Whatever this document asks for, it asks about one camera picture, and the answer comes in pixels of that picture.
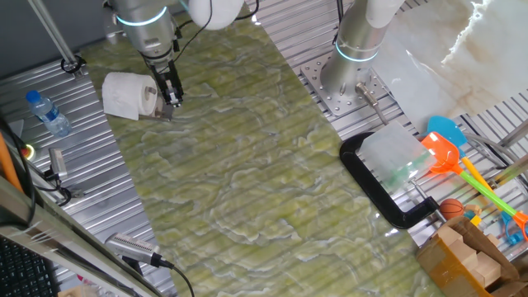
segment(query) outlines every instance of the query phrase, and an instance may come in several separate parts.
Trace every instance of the clear plastic container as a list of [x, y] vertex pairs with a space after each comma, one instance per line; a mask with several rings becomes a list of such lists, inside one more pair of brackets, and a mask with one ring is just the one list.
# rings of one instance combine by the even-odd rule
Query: clear plastic container
[[429, 171], [436, 159], [398, 122], [392, 122], [367, 137], [360, 148], [365, 165], [374, 172], [387, 192], [411, 186]]
[[60, 113], [59, 108], [48, 97], [41, 96], [37, 91], [29, 91], [26, 100], [31, 113], [39, 118], [54, 136], [64, 137], [72, 130], [66, 116]]

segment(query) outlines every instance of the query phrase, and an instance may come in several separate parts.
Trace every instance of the toy basketball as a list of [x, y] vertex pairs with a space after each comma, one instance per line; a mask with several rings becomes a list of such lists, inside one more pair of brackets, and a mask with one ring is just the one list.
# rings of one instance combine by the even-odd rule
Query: toy basketball
[[460, 201], [449, 198], [440, 203], [440, 212], [445, 219], [453, 219], [459, 215], [464, 215], [464, 206]]

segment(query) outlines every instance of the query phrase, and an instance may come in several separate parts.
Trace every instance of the orange pole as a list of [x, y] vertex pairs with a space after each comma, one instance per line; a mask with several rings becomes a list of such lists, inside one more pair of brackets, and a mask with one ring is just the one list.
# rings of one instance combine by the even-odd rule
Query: orange pole
[[0, 163], [2, 164], [3, 171], [6, 173], [6, 179], [23, 193], [22, 185], [18, 181], [17, 171], [15, 171], [15, 166], [9, 155], [6, 142], [3, 140], [2, 133], [0, 133]]

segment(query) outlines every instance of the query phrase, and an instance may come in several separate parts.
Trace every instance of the blue led ring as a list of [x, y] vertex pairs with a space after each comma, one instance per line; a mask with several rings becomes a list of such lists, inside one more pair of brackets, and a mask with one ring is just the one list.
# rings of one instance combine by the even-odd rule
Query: blue led ring
[[376, 52], [372, 57], [367, 58], [367, 59], [354, 59], [354, 58], [351, 58], [351, 57], [345, 55], [343, 52], [341, 52], [341, 50], [339, 49], [339, 45], [337, 45], [337, 43], [336, 43], [336, 49], [337, 49], [337, 52], [338, 52], [343, 58], [345, 58], [345, 59], [347, 59], [347, 60], [350, 60], [350, 61], [352, 61], [352, 62], [366, 62], [366, 61], [370, 61], [370, 60], [372, 60], [372, 59], [378, 54], [378, 52]]
[[118, 21], [120, 21], [121, 23], [123, 23], [124, 25], [127, 25], [127, 26], [145, 26], [145, 25], [152, 24], [155, 21], [159, 20], [161, 17], [163, 17], [163, 14], [166, 11], [167, 11], [167, 7], [164, 7], [162, 9], [162, 11], [157, 16], [151, 18], [148, 21], [125, 21], [125, 20], [121, 19], [119, 16], [115, 16], [115, 17], [117, 17]]

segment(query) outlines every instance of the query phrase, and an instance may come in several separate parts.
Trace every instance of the water bottle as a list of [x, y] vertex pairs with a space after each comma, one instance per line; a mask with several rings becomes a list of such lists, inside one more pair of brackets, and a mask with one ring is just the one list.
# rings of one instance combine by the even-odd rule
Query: water bottle
[[49, 132], [57, 137], [64, 137], [72, 130], [66, 116], [59, 112], [59, 108], [48, 98], [42, 97], [37, 91], [26, 94], [30, 111], [44, 123]]

